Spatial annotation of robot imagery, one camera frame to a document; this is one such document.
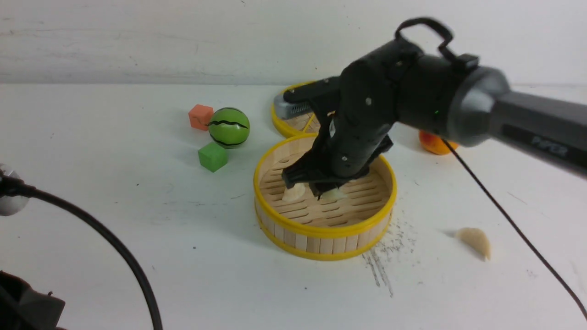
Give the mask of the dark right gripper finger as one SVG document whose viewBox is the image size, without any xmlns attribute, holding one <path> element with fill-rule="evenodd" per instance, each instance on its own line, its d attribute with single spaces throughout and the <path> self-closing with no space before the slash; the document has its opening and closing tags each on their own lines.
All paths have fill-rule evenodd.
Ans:
<svg viewBox="0 0 587 330">
<path fill-rule="evenodd" d="M 303 154 L 295 163 L 282 171 L 282 179 L 287 188 L 297 183 L 316 184 L 326 182 L 328 177 L 324 170 L 324 159 L 314 153 Z"/>
</svg>

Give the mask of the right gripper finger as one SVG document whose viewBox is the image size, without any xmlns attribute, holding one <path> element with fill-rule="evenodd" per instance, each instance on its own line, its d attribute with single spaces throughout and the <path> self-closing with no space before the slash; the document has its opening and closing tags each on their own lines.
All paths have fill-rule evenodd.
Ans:
<svg viewBox="0 0 587 330">
<path fill-rule="evenodd" d="M 361 177 L 310 177 L 310 190 L 314 197 L 321 198 L 323 194 L 359 178 Z"/>
</svg>

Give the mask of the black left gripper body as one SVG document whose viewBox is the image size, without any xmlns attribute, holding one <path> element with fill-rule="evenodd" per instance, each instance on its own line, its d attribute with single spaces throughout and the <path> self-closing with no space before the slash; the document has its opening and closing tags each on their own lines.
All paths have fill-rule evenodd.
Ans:
<svg viewBox="0 0 587 330">
<path fill-rule="evenodd" d="M 66 305 L 4 271 L 0 272 L 0 295 L 2 330 L 56 330 Z"/>
</svg>

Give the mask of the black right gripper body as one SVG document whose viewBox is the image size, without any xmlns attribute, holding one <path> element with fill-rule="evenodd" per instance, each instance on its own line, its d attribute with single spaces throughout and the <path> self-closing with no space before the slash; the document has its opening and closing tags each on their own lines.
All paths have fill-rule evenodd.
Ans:
<svg viewBox="0 0 587 330">
<path fill-rule="evenodd" d="M 360 177 L 385 148 L 383 140 L 397 120 L 399 82 L 422 49 L 392 40 L 329 77 L 283 93 L 289 103 L 308 102 L 320 124 L 307 153 L 324 159 L 327 177 Z"/>
</svg>

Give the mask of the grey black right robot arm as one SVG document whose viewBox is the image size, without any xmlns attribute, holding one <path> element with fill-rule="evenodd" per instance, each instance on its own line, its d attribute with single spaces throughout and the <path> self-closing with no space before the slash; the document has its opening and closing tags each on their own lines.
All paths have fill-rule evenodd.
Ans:
<svg viewBox="0 0 587 330">
<path fill-rule="evenodd" d="M 396 38 L 350 63 L 338 77 L 276 98 L 285 116 L 311 110 L 320 129 L 282 178 L 314 196 L 365 177 L 393 145 L 395 123 L 472 147 L 490 138 L 568 171 L 586 173 L 584 104 L 512 91 L 501 71 L 472 55 L 426 55 Z"/>
</svg>

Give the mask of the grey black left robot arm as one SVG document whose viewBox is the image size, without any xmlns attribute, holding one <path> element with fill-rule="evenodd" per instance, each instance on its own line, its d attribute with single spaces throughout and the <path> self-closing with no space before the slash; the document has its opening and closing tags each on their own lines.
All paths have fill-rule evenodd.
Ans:
<svg viewBox="0 0 587 330">
<path fill-rule="evenodd" d="M 2 217 L 23 210 L 28 197 L 19 196 L 15 188 L 21 178 L 10 167 L 1 165 Z M 2 330 L 57 330 L 65 301 L 34 290 L 19 276 L 0 273 L 0 328 Z"/>
</svg>

